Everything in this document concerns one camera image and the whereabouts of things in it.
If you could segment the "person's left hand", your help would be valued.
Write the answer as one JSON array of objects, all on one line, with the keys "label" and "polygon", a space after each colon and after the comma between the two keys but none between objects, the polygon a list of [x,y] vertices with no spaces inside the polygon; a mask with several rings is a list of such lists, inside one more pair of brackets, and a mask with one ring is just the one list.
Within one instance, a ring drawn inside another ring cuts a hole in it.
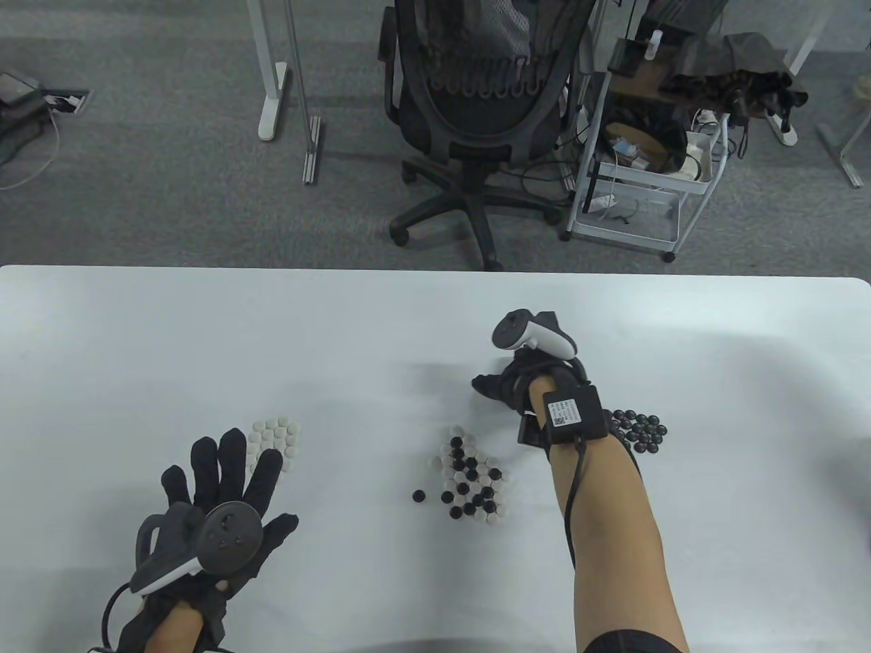
[{"label": "person's left hand", "polygon": [[252,473],[246,458],[246,436],[231,429],[194,442],[193,488],[177,465],[162,474],[168,507],[137,532],[128,588],[143,603],[122,628],[118,652],[220,650],[229,601],[299,525],[286,513],[263,522],[282,454],[265,451]]}]

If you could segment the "person's right hand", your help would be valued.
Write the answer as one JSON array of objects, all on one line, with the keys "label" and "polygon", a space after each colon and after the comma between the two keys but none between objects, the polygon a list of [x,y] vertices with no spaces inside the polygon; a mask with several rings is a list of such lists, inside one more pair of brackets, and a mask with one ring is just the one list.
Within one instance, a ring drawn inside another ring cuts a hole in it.
[{"label": "person's right hand", "polygon": [[499,401],[521,416],[534,412],[531,389],[538,380],[547,380],[555,390],[576,390],[590,384],[585,368],[577,358],[565,361],[538,349],[521,348],[500,373],[479,374],[471,386],[489,400]]}]

